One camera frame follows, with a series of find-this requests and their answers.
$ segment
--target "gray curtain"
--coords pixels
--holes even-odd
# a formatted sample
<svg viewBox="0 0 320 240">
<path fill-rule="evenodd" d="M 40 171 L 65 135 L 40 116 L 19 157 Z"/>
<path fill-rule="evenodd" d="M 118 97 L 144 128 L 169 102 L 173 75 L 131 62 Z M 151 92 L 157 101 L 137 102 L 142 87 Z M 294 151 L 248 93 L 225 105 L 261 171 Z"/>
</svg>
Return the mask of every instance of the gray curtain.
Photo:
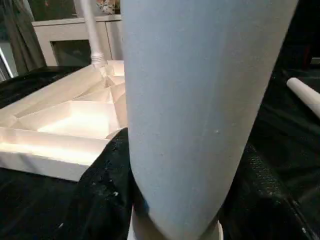
<svg viewBox="0 0 320 240">
<path fill-rule="evenodd" d="M 1 12 L 19 75 L 46 65 L 32 17 L 22 0 L 1 0 Z"/>
</svg>

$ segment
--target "white cabinet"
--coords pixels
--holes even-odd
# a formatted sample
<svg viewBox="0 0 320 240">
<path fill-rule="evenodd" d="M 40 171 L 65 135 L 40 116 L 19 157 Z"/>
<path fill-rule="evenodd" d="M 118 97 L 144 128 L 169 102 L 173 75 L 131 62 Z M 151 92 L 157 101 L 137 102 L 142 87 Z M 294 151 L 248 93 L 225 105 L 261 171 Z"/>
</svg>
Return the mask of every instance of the white cabinet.
<svg viewBox="0 0 320 240">
<path fill-rule="evenodd" d="M 121 16 L 97 16 L 95 20 L 105 59 L 123 60 Z M 54 43 L 89 39 L 84 18 L 34 21 L 32 25 L 48 66 L 59 65 Z"/>
</svg>

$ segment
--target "white cylinder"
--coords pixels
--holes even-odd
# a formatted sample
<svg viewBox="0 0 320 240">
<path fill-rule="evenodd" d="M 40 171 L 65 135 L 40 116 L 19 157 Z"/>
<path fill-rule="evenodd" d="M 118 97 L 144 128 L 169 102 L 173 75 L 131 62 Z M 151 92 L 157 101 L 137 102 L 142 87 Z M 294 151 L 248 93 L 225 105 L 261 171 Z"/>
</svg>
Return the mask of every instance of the white cylinder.
<svg viewBox="0 0 320 240">
<path fill-rule="evenodd" d="M 122 2 L 140 226 L 149 218 L 168 239 L 203 236 L 229 191 L 296 5 Z"/>
<path fill-rule="evenodd" d="M 106 60 L 102 52 L 91 0 L 81 0 L 81 7 L 83 11 L 86 30 L 89 35 L 92 61 L 91 63 L 97 68 L 103 67 L 106 64 Z"/>
<path fill-rule="evenodd" d="M 286 84 L 320 119 L 320 94 L 295 77 L 290 78 Z"/>
</svg>

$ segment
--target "black mesh fabric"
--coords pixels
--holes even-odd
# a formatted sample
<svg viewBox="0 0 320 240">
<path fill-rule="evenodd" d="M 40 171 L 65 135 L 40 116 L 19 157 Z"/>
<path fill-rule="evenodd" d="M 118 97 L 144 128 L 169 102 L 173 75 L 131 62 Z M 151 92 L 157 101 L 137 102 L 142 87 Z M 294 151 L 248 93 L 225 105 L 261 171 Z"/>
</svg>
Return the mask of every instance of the black mesh fabric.
<svg viewBox="0 0 320 240">
<path fill-rule="evenodd" d="M 320 120 L 293 76 L 320 92 L 319 70 L 273 74 L 222 209 L 227 239 L 319 239 Z"/>
</svg>

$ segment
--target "white tray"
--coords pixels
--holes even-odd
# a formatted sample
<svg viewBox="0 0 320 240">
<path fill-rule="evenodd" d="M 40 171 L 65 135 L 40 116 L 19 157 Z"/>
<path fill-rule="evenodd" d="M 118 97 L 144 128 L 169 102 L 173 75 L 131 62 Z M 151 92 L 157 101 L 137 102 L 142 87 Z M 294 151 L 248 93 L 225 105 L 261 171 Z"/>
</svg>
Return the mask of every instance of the white tray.
<svg viewBox="0 0 320 240">
<path fill-rule="evenodd" d="M 106 70 L 87 66 L 0 109 L 0 167 L 78 181 L 128 125 L 123 61 Z"/>
</svg>

